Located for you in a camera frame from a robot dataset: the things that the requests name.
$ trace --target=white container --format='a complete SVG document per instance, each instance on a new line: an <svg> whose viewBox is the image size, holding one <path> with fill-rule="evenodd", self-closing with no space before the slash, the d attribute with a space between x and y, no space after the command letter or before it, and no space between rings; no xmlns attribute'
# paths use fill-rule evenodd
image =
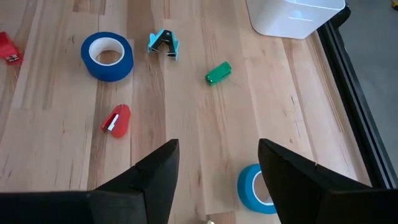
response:
<svg viewBox="0 0 398 224"><path fill-rule="evenodd" d="M345 0L246 0L253 29L304 39L345 7Z"/></svg>

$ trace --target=red object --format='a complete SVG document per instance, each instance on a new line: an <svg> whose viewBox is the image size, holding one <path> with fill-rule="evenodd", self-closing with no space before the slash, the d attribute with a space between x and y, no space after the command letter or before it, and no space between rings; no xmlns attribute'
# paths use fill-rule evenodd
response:
<svg viewBox="0 0 398 224"><path fill-rule="evenodd" d="M6 32L0 32L0 58L4 58L8 65L22 62L22 55Z"/></svg>
<svg viewBox="0 0 398 224"><path fill-rule="evenodd" d="M131 112L128 105L119 105L104 121L101 129L103 131L111 131L112 136L115 138L121 138L126 134L129 127L130 115Z"/></svg>

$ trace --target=blue painter's tape roll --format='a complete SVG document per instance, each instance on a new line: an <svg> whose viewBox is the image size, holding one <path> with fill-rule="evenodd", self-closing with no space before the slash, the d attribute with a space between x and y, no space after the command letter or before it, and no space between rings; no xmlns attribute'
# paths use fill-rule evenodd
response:
<svg viewBox="0 0 398 224"><path fill-rule="evenodd" d="M275 214L276 209L274 203L262 202L254 190L254 180L258 175L261 175L260 164L254 164L242 170L238 178L239 198L244 206L254 212Z"/></svg>
<svg viewBox="0 0 398 224"><path fill-rule="evenodd" d="M111 64L97 61L95 58L105 50L119 52L121 54L120 59ZM105 82L115 82L123 79L134 66L129 42L124 37L112 32L98 32L87 37L81 46L81 58L89 73Z"/></svg>

